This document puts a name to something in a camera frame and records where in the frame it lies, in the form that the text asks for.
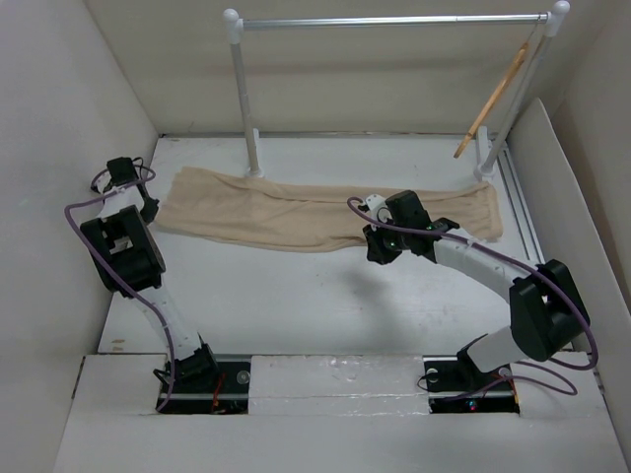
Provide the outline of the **aluminium rail right side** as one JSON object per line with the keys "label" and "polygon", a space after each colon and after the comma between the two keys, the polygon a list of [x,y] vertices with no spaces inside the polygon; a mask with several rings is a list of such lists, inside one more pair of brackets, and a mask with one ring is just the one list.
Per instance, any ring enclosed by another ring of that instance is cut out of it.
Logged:
{"label": "aluminium rail right side", "polygon": [[543,263],[543,253],[507,144],[503,145],[498,155],[497,170],[504,182],[526,257],[536,263]]}

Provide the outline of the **beige trousers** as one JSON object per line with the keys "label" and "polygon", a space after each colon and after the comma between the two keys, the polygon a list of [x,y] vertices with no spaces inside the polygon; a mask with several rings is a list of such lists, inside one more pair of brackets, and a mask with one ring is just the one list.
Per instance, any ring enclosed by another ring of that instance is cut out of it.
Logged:
{"label": "beige trousers", "polygon": [[288,252],[331,252],[363,246],[365,221],[347,206],[351,196],[390,197],[394,188],[317,186],[237,177],[184,167],[156,217],[171,232]]}

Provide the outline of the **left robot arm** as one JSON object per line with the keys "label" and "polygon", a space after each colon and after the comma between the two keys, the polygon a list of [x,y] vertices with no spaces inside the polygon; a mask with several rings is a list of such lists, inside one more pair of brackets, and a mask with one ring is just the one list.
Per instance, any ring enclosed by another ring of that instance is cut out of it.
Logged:
{"label": "left robot arm", "polygon": [[105,287],[137,304],[170,360],[154,371],[168,392],[202,392],[219,381],[220,368],[208,344],[176,308],[163,275],[166,264],[149,225],[159,201],[147,191],[142,163],[121,157],[109,161],[92,188],[104,197],[98,215],[75,227],[89,249]]}

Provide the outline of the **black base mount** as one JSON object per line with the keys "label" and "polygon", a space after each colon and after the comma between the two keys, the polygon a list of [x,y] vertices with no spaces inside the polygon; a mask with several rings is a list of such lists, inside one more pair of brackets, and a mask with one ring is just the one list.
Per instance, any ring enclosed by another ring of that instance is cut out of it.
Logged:
{"label": "black base mount", "polygon": [[504,376],[508,366],[493,372],[470,372],[450,356],[424,357],[417,386],[428,393],[431,414],[495,414],[520,412],[515,389]]}
{"label": "black base mount", "polygon": [[156,408],[161,414],[241,415],[248,411],[251,358],[219,359],[212,379],[176,381],[168,396],[166,373],[154,371],[161,383]]}

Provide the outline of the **white clothes rack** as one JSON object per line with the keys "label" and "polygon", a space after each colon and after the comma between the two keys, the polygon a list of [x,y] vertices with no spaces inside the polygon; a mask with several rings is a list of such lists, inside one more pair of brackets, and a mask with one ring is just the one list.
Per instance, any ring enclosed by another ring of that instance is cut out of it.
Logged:
{"label": "white clothes rack", "polygon": [[515,92],[509,110],[502,122],[496,139],[490,142],[488,131],[481,125],[471,141],[476,145],[477,164],[473,175],[479,181],[489,181],[496,172],[496,162],[500,150],[511,131],[520,111],[526,92],[532,79],[549,49],[552,40],[558,35],[564,20],[571,10],[567,1],[557,1],[551,9],[542,13],[530,14],[490,14],[490,15],[430,15],[430,16],[389,16],[389,17],[347,17],[347,18],[312,18],[285,20],[246,20],[234,9],[223,12],[223,23],[230,46],[241,119],[245,134],[248,169],[250,176],[262,177],[263,170],[259,163],[257,145],[260,142],[259,131],[253,126],[247,87],[245,65],[241,43],[246,32],[280,30],[316,30],[316,29],[359,29],[359,28],[403,28],[427,26],[475,26],[475,25],[533,25],[542,27],[542,36],[534,49],[528,52],[519,73],[523,77]]}

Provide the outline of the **wooden clothes hanger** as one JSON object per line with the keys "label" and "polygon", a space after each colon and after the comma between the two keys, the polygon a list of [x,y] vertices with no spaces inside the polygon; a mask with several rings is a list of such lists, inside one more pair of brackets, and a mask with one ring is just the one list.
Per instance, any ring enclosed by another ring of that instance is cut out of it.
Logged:
{"label": "wooden clothes hanger", "polygon": [[521,45],[521,47],[517,51],[506,73],[504,74],[504,76],[502,77],[498,85],[496,86],[495,90],[493,91],[493,93],[491,94],[491,96],[489,97],[485,105],[482,107],[479,114],[474,119],[473,123],[468,128],[464,137],[460,141],[459,145],[457,146],[453,154],[453,157],[455,159],[458,159],[461,156],[461,154],[467,147],[468,143],[474,138],[479,127],[483,124],[484,120],[490,114],[490,112],[492,111],[494,106],[497,104],[499,99],[502,97],[502,95],[509,88],[514,78],[517,76],[518,72],[520,71],[520,69],[522,68],[526,60],[528,49],[529,49],[529,41],[527,40]]}

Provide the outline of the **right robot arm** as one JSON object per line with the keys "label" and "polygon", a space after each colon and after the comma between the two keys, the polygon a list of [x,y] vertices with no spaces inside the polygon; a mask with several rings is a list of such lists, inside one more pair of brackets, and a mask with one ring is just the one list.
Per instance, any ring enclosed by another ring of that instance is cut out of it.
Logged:
{"label": "right robot arm", "polygon": [[592,353],[583,370],[596,366],[598,350],[591,321],[562,262],[551,259],[535,264],[493,250],[465,236],[458,223],[431,219],[411,190],[389,198],[378,194],[351,197],[347,205],[366,223],[363,234],[369,261],[387,265],[408,251],[456,270],[508,304],[508,326],[474,339],[457,352],[452,371],[460,397],[510,381],[499,371],[511,364],[536,369],[547,362],[560,365],[557,353],[580,335],[586,336]]}

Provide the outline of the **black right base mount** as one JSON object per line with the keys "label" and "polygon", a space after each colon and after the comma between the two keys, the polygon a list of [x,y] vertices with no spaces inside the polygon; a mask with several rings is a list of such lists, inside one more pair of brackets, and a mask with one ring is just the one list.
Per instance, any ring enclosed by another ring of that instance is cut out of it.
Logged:
{"label": "black right base mount", "polygon": [[450,356],[424,357],[417,386],[428,393],[431,414],[495,414],[520,412],[515,389],[504,376],[508,366],[493,372],[470,372]]}

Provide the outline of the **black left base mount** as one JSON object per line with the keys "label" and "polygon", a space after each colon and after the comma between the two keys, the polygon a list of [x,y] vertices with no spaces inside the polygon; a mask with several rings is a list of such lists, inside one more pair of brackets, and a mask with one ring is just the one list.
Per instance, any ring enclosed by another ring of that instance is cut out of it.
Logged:
{"label": "black left base mount", "polygon": [[168,396],[166,373],[154,371],[161,383],[156,408],[161,414],[241,415],[248,411],[251,358],[219,359],[212,379],[176,381]]}

